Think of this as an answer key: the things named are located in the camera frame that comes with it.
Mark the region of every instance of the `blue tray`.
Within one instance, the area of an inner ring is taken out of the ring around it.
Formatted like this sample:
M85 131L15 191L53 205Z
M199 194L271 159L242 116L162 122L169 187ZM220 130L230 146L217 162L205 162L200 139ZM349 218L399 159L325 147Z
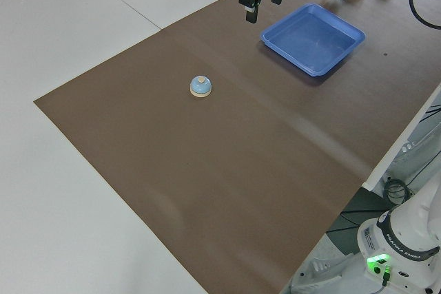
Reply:
M335 14L307 3L264 30L265 45L311 76L322 76L366 38Z

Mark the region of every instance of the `brown table surface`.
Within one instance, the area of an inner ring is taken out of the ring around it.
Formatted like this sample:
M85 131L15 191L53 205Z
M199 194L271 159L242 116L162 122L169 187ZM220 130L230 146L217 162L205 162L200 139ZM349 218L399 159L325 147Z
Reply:
M438 86L441 35L407 0L264 0L255 25L237 1L36 104L210 294L277 293ZM309 2L367 35L321 78L259 39ZM440 0L416 3L441 17Z

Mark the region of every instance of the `green light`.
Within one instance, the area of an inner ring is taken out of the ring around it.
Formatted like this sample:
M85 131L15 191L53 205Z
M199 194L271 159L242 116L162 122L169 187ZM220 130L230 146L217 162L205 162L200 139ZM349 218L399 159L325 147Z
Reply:
M389 255L381 254L381 255L373 256L372 258L368 258L367 262L368 263L374 263L374 262L384 263L388 259L389 259Z

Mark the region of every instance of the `black band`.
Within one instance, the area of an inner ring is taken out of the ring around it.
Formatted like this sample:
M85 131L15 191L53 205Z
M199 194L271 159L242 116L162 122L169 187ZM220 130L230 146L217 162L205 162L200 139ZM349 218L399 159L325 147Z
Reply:
M393 248L394 251L399 253L401 256L404 256L408 260L412 261L425 261L434 256L438 251L440 251L440 247L435 247L429 251L414 251L409 247L406 247L396 235L392 231L391 227L391 212L388 211L386 217L382 222L380 222L380 217L377 221L377 227L381 229L383 232L383 236L390 247Z

